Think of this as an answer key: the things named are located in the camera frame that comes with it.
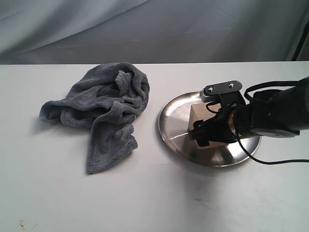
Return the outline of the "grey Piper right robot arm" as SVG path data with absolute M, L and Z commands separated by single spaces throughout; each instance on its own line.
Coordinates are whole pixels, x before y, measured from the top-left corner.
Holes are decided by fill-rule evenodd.
M 197 120 L 188 131 L 198 146 L 231 144 L 242 138 L 291 138 L 309 128 L 309 79 L 271 81 L 251 86 L 241 94 L 239 81 L 205 86 L 206 109 L 219 104 L 209 119 Z

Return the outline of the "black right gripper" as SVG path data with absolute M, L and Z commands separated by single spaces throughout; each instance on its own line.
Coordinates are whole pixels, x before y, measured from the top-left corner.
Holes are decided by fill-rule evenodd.
M 221 109 L 229 111 L 237 140 L 257 136 L 295 137 L 302 130 L 302 91 L 300 89 L 269 89 L 254 93 L 248 104 Z M 212 119 L 198 120 L 188 130 L 190 140 L 199 147 L 217 142 L 217 122 Z

